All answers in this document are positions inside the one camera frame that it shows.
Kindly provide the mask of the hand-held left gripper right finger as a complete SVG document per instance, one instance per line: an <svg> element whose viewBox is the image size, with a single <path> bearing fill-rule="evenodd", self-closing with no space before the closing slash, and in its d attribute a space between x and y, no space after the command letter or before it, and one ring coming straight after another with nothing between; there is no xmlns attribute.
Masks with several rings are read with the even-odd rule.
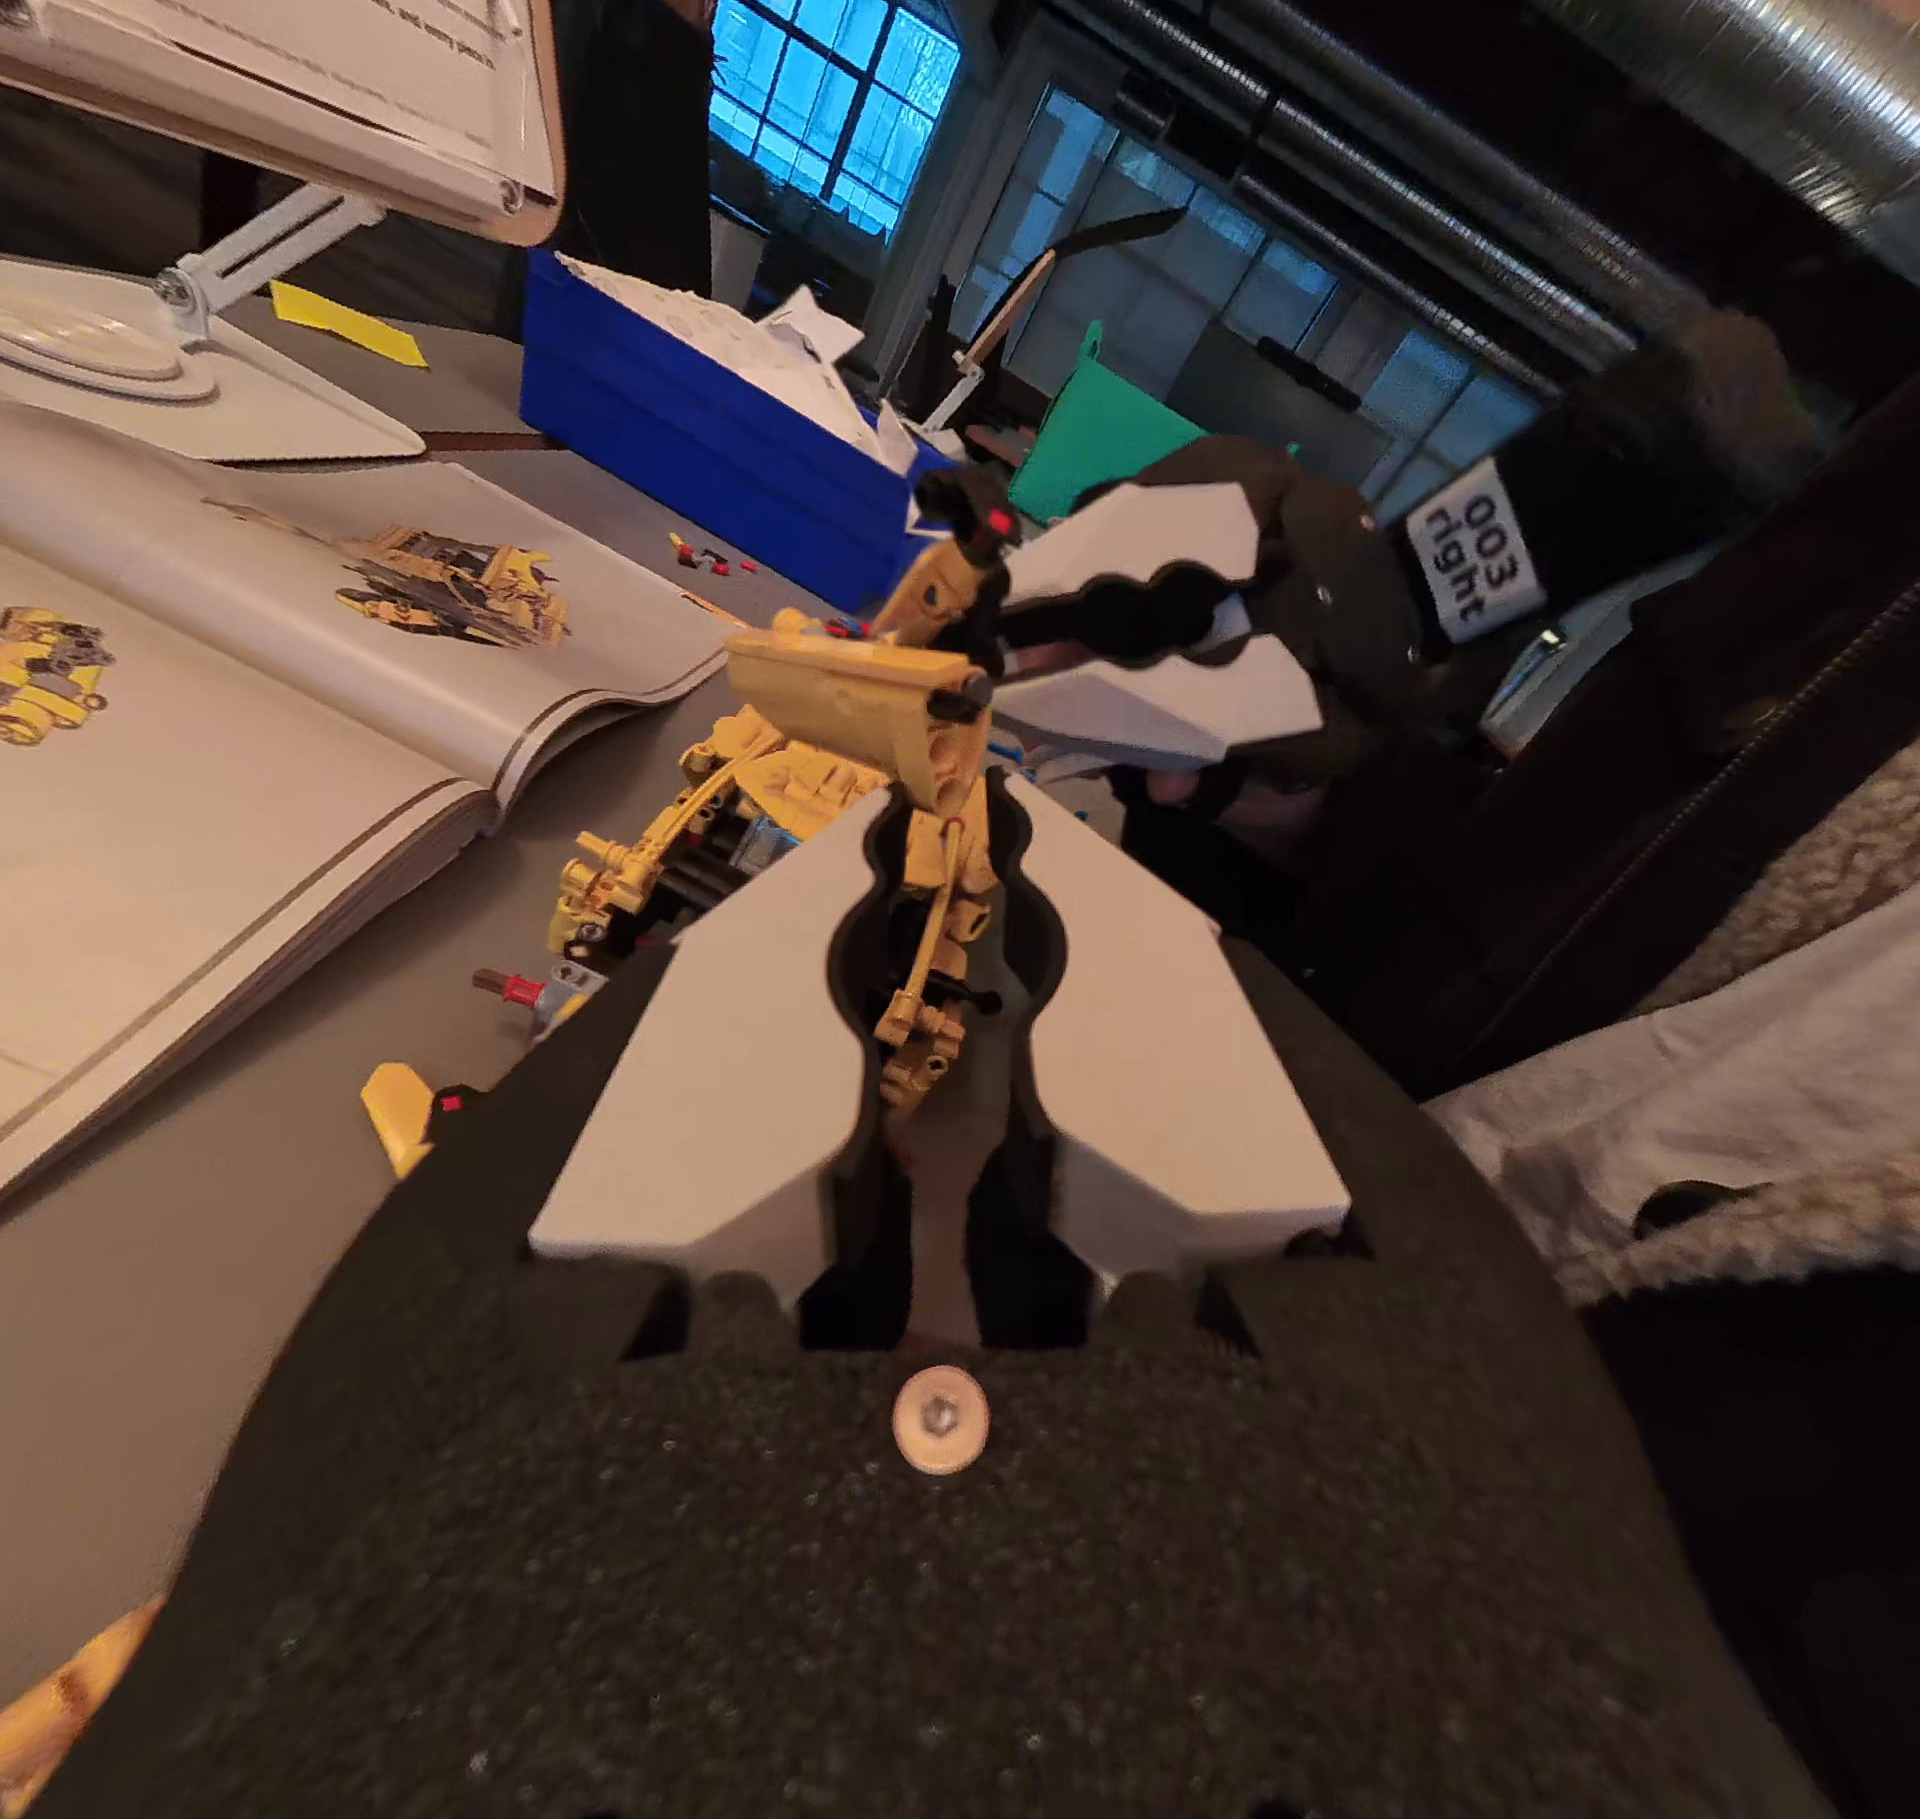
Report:
<svg viewBox="0 0 1920 1819"><path fill-rule="evenodd" d="M1024 1004L975 1184L987 1348L1077 1348L1124 1278L1336 1247L1352 1197L1214 922L1023 778L984 788Z"/></svg>

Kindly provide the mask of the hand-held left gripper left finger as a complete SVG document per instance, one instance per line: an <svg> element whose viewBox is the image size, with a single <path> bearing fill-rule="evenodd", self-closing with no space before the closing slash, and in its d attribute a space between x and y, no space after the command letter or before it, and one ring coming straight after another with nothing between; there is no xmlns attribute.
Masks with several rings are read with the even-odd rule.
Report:
<svg viewBox="0 0 1920 1819"><path fill-rule="evenodd" d="M865 1016L909 800L870 792L690 926L575 1140L529 1252L743 1273L824 1348L893 1348L909 1182Z"/></svg>

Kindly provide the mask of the yellow brick wing piece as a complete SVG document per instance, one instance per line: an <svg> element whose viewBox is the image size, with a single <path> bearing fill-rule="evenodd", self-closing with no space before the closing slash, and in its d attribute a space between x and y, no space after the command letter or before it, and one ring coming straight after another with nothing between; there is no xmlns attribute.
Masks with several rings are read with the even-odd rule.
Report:
<svg viewBox="0 0 1920 1819"><path fill-rule="evenodd" d="M839 637L797 612L734 633L725 672L740 709L711 745L743 816L804 843L885 786L911 806L899 894L922 929L874 1021L883 1104L909 1117L963 1049L968 953L992 918L994 688L963 654Z"/></svg>

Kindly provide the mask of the person's right forearm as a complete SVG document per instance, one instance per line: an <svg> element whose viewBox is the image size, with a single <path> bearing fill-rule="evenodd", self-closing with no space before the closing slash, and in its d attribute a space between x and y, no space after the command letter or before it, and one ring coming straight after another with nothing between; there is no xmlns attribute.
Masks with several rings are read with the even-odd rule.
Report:
<svg viewBox="0 0 1920 1819"><path fill-rule="evenodd" d="M1626 639L1473 799L1387 772L1292 971L1415 1097L1622 1016L1918 728L1918 384Z"/></svg>

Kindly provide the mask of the curved black desk lamp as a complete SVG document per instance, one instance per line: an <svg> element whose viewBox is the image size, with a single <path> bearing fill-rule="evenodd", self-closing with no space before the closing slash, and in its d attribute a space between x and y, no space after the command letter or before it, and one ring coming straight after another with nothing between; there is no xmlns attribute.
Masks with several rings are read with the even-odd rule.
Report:
<svg viewBox="0 0 1920 1819"><path fill-rule="evenodd" d="M984 374L987 358L995 347L1005 340L1020 309L1040 294L1050 271L1093 249L1155 241L1168 236L1183 217L1186 212L1175 205L1155 208L1134 217L1081 226L1062 241L1044 248L1044 251L1014 278L1011 290L999 295L995 309L982 320L963 350L953 356L957 375L980 378Z"/></svg>

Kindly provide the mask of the grey desk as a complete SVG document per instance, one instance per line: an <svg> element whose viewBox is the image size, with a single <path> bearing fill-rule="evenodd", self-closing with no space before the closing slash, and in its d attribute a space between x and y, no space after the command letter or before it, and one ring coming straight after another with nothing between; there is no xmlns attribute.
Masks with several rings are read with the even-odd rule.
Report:
<svg viewBox="0 0 1920 1819"><path fill-rule="evenodd" d="M564 750L449 873L4 1207L4 1687L166 1591L30 1815L935 1815L967 1710L883 1610L887 1348L527 1230L669 953L393 1182L378 1059L497 1077L561 846L660 806L723 676Z"/></svg>

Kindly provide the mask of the person's right hand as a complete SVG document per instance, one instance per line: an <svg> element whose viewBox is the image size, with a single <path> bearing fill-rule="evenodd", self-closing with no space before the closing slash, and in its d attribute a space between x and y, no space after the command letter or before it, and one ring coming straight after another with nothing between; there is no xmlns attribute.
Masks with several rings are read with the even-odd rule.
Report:
<svg viewBox="0 0 1920 1819"><path fill-rule="evenodd" d="M1342 784L1340 775L1267 772L1237 759L1199 773L1178 812L1279 866L1308 840Z"/></svg>

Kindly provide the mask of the green plastic carry case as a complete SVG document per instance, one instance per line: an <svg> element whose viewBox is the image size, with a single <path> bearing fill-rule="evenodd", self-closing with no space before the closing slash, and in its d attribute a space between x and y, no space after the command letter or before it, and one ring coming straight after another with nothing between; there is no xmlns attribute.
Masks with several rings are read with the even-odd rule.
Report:
<svg viewBox="0 0 1920 1819"><path fill-rule="evenodd" d="M1023 519L1046 526L1068 517L1088 489L1125 483L1202 437L1202 428L1103 362L1103 322L1093 320L1007 500Z"/></svg>

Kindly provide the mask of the white crumpled papers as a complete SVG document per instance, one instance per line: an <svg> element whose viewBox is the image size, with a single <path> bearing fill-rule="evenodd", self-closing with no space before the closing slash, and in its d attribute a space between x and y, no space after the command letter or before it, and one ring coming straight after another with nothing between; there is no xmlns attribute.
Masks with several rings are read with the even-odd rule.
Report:
<svg viewBox="0 0 1920 1819"><path fill-rule="evenodd" d="M657 288L565 254L559 263L626 312L665 332L669 340L691 349L708 365L734 374L889 471L904 478L915 461L915 440L890 406L876 412L876 423L861 415L836 365L861 342L861 334L822 310L811 290L797 288L767 322L752 322L712 299Z"/></svg>

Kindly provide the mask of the blue plastic bin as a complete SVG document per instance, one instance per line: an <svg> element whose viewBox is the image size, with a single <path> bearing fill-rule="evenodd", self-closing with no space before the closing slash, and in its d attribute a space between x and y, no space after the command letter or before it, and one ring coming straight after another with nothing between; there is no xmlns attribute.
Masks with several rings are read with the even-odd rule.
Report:
<svg viewBox="0 0 1920 1819"><path fill-rule="evenodd" d="M518 414L833 608L874 610L930 539L907 477L541 248L525 258Z"/></svg>

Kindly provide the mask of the dark sherpa-lined jacket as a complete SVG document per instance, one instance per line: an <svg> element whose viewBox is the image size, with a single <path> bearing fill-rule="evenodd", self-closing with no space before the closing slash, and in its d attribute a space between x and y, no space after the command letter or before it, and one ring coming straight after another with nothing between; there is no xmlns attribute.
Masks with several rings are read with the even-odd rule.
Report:
<svg viewBox="0 0 1920 1819"><path fill-rule="evenodd" d="M1918 748L1629 1016L1427 1104L1840 1815L1918 1813Z"/></svg>

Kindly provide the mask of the open instruction booklet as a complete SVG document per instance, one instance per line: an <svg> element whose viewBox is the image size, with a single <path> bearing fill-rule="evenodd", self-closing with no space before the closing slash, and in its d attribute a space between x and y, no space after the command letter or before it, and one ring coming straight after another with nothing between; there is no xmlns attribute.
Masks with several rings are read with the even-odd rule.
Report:
<svg viewBox="0 0 1920 1819"><path fill-rule="evenodd" d="M1 528L4 1187L734 627L445 461L247 471L8 406Z"/></svg>

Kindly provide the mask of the wooden display board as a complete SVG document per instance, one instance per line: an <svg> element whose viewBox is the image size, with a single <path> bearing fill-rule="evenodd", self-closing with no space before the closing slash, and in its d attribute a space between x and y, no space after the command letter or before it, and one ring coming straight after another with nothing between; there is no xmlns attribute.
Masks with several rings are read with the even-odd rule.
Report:
<svg viewBox="0 0 1920 1819"><path fill-rule="evenodd" d="M8 89L329 185L422 220L506 246L541 246L559 220L565 161L551 4L534 3L541 105L553 160L546 193L71 0L4 0L1 75Z"/></svg>

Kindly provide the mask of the yellow sticky note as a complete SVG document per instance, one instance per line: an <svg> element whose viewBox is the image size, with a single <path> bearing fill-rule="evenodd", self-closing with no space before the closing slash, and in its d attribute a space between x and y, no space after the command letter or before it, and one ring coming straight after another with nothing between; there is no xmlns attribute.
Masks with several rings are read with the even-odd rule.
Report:
<svg viewBox="0 0 1920 1819"><path fill-rule="evenodd" d="M358 312L281 280L270 282L265 294L279 324L329 335L393 367L429 367L417 338L387 320Z"/></svg>

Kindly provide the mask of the small yellow brick bracket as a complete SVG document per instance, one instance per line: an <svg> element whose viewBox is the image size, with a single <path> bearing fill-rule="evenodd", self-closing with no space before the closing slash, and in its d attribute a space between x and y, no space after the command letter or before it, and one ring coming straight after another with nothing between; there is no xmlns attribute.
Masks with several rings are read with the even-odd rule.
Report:
<svg viewBox="0 0 1920 1819"><path fill-rule="evenodd" d="M435 1092L408 1066L387 1061L370 1070L360 1104L396 1182L404 1181L434 1149Z"/></svg>

